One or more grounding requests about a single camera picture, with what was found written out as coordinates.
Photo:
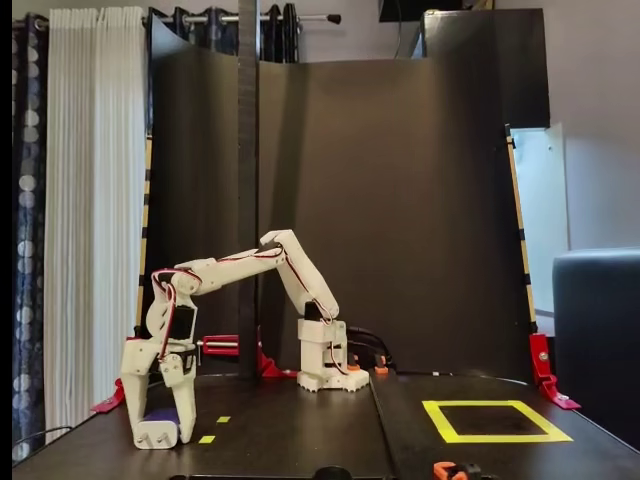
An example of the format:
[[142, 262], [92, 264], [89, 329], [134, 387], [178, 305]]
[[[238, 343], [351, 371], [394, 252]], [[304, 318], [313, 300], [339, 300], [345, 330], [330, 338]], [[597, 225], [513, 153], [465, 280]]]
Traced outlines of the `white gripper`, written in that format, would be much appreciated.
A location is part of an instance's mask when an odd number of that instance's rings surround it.
[[193, 434], [197, 409], [194, 381], [197, 371], [194, 344], [170, 341], [165, 349], [154, 340], [127, 340], [124, 347], [121, 381], [124, 388], [129, 423], [137, 448], [149, 448], [150, 439], [143, 422], [148, 390], [148, 374], [159, 373], [172, 390], [182, 443]]

